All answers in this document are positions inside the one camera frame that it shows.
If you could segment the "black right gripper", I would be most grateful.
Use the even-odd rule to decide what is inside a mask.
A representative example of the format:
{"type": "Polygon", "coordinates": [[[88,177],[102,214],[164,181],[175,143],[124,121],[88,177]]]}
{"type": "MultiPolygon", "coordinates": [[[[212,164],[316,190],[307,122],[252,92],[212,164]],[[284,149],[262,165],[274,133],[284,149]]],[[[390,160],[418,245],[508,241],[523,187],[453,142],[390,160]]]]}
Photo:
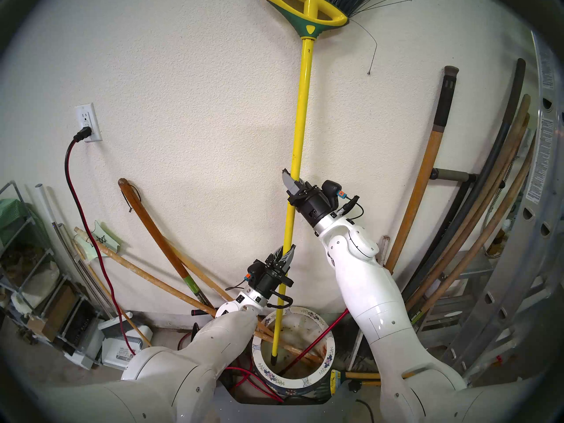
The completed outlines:
{"type": "Polygon", "coordinates": [[[305,184],[302,179],[293,179],[286,168],[282,171],[282,180],[289,204],[297,209],[311,227],[337,210],[340,184],[323,184],[321,188],[305,184]]]}

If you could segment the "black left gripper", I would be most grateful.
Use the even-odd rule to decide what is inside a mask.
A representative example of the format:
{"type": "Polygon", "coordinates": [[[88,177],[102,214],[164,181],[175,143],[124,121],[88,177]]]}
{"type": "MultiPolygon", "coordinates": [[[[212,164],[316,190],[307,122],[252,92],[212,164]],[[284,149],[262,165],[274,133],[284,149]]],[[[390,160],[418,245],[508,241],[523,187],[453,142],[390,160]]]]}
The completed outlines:
{"type": "Polygon", "coordinates": [[[246,281],[256,292],[261,294],[264,299],[269,299],[280,284],[288,287],[293,285],[293,280],[286,275],[293,260],[295,245],[283,253],[283,246],[271,253],[266,262],[255,260],[247,269],[246,281]]]}

